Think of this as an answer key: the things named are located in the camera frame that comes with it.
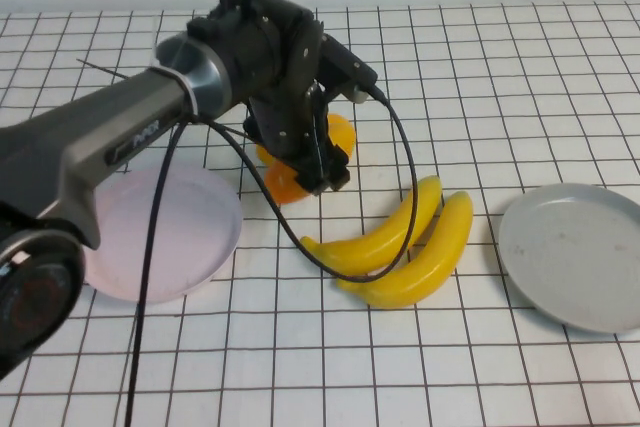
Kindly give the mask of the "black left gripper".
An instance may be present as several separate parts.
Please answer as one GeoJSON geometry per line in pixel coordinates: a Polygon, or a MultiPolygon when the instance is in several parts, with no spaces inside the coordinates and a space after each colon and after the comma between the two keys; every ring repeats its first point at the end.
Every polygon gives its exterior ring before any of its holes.
{"type": "Polygon", "coordinates": [[[349,156],[329,143],[328,107],[317,83],[300,94],[284,87],[267,89],[249,100],[246,132],[269,154],[294,168],[295,181],[307,193],[324,191],[324,173],[332,191],[350,181],[349,156]]]}

